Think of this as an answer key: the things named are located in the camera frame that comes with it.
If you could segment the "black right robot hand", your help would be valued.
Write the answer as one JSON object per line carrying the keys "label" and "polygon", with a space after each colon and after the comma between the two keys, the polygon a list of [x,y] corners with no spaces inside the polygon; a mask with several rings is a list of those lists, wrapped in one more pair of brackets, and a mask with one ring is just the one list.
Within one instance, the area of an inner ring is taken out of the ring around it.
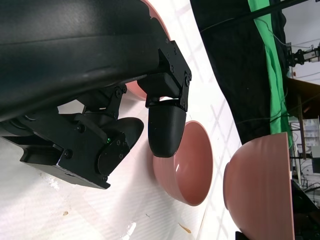
{"label": "black right robot hand", "polygon": [[291,180],[294,239],[320,239],[320,209],[305,194],[299,185]]}

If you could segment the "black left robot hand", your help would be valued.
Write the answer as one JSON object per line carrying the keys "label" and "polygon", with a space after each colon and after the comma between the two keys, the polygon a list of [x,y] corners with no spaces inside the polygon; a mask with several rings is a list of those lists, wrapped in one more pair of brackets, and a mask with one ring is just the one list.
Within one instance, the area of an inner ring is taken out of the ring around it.
{"label": "black left robot hand", "polygon": [[21,161],[71,184],[107,189],[143,122],[119,118],[127,83],[146,93],[148,142],[182,141],[191,70],[145,0],[3,0],[0,136]]}

